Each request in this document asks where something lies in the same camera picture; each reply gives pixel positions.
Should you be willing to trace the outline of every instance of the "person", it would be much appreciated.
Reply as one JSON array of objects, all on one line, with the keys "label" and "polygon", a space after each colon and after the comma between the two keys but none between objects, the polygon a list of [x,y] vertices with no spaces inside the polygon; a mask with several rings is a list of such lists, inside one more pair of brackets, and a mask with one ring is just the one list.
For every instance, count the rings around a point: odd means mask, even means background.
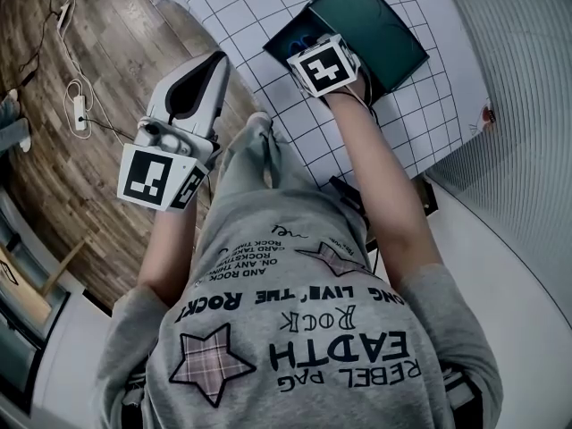
[{"label": "person", "polygon": [[196,208],[156,214],[137,286],[114,307],[96,427],[496,425],[494,356],[412,183],[355,97],[326,100],[390,284],[372,274],[364,220],[255,114],[224,155],[194,256]]},{"label": "person", "polygon": [[29,123],[26,118],[19,118],[20,103],[18,91],[12,89],[0,104],[0,156],[10,147],[19,144],[24,153],[31,148]]}]

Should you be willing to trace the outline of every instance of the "gray t-shirt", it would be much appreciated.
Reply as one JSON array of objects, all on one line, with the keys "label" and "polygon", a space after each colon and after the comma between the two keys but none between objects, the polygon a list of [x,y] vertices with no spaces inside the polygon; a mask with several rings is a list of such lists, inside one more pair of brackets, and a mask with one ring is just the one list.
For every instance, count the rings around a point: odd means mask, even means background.
[{"label": "gray t-shirt", "polygon": [[181,300],[138,287],[116,304],[97,427],[121,427],[134,403],[154,428],[452,428],[443,365],[469,377],[494,427],[497,366],[447,269],[420,268],[398,294],[371,274],[365,234],[321,194],[218,202]]}]

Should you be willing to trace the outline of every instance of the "star print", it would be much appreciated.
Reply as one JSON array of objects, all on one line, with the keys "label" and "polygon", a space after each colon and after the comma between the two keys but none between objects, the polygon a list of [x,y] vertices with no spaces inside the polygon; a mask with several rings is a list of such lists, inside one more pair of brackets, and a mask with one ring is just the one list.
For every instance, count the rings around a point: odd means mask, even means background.
[{"label": "star print", "polygon": [[360,272],[368,275],[372,274],[367,270],[365,265],[340,257],[340,255],[336,253],[335,249],[323,241],[320,243],[320,248],[317,252],[305,251],[304,249],[296,249],[296,252],[324,262],[337,277],[350,272]]},{"label": "star print", "polygon": [[231,352],[231,325],[228,323],[204,339],[182,333],[181,352],[182,361],[169,382],[194,384],[214,408],[221,403],[227,382],[257,370]]}]

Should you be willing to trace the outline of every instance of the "wooden floor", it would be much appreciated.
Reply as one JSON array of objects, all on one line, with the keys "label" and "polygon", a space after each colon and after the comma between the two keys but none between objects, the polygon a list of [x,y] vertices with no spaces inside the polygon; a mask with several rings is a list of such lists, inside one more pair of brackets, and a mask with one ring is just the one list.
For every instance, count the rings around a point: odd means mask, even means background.
[{"label": "wooden floor", "polygon": [[[65,0],[54,0],[59,7]],[[77,0],[66,34],[72,55],[93,82],[112,123],[134,135],[155,84],[172,69],[214,47],[214,41],[176,4],[151,0]],[[0,0],[0,88],[19,83],[18,72],[40,39],[48,0]],[[82,237],[88,245],[70,271],[108,306],[136,281],[152,226],[153,212],[115,196],[122,147],[112,133],[94,127],[88,140],[70,133],[63,113],[65,87],[74,78],[55,35],[55,17],[46,25],[36,78],[21,90],[32,149],[10,154],[5,187],[29,225],[62,259]],[[228,145],[256,111],[234,71],[219,141]],[[91,117],[103,121],[97,106]],[[216,173],[211,175],[215,189]],[[198,229],[208,211],[208,193],[199,193]]]}]

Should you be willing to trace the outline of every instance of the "sleeve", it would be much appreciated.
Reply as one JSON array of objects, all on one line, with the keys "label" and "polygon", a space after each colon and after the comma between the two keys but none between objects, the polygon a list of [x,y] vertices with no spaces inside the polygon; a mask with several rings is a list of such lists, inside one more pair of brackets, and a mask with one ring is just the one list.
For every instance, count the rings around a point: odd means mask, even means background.
[{"label": "sleeve", "polygon": [[115,304],[91,401],[95,428],[122,427],[126,384],[133,369],[145,362],[156,345],[168,310],[146,286],[134,288]]},{"label": "sleeve", "polygon": [[[502,404],[499,369],[481,325],[450,272],[443,265],[424,266],[403,280],[400,295],[429,335],[443,371],[460,372],[468,379],[468,387],[476,388],[483,414],[480,426],[496,426]],[[454,383],[445,380],[445,384],[451,402]],[[454,413],[460,413],[451,406]]]}]

